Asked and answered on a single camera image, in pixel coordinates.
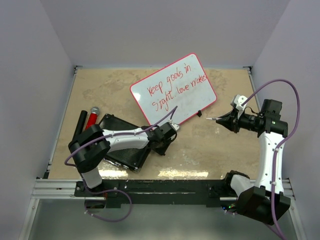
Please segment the red and white marker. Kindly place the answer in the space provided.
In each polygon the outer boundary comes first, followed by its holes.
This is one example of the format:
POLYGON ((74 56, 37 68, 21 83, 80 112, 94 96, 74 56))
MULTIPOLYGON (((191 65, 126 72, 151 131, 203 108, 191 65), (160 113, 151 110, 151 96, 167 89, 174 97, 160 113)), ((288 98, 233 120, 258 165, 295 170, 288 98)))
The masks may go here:
POLYGON ((206 117, 206 120, 211 120, 211 121, 218 121, 222 119, 221 117, 206 117))

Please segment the pink framed whiteboard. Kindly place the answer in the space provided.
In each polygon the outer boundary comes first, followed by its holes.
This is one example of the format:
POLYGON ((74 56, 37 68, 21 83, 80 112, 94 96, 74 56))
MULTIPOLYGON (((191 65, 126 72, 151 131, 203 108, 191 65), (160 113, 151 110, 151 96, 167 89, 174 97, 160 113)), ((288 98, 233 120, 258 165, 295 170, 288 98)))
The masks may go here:
POLYGON ((195 53, 163 67, 130 86, 150 125, 176 108, 172 121, 182 124, 217 100, 216 92, 195 53))

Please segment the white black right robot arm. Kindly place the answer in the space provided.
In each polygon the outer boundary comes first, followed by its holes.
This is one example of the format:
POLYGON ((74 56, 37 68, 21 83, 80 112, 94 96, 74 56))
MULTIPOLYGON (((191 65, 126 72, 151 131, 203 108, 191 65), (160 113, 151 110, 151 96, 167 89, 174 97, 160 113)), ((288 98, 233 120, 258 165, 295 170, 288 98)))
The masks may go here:
POLYGON ((242 216, 274 225, 291 205, 284 195, 282 183, 282 140, 288 135, 288 123, 281 120, 282 103, 266 99, 261 111, 255 115, 246 114, 243 95, 236 95, 231 101, 232 111, 218 117, 216 123, 238 133, 245 129, 257 133, 259 140, 259 173, 254 183, 248 175, 231 170, 224 178, 223 192, 230 197, 237 195, 236 212, 242 216))

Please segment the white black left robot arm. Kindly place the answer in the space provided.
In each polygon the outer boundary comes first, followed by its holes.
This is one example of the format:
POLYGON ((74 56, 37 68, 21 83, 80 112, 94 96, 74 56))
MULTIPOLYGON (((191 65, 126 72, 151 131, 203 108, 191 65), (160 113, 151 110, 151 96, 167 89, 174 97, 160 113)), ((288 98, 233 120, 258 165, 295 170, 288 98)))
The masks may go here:
POLYGON ((171 121, 161 126, 152 125, 127 131, 100 128, 94 124, 75 136, 68 144, 70 157, 86 183, 86 191, 99 196, 104 190, 98 165, 114 151, 150 148, 163 155, 168 145, 177 137, 180 126, 171 121))

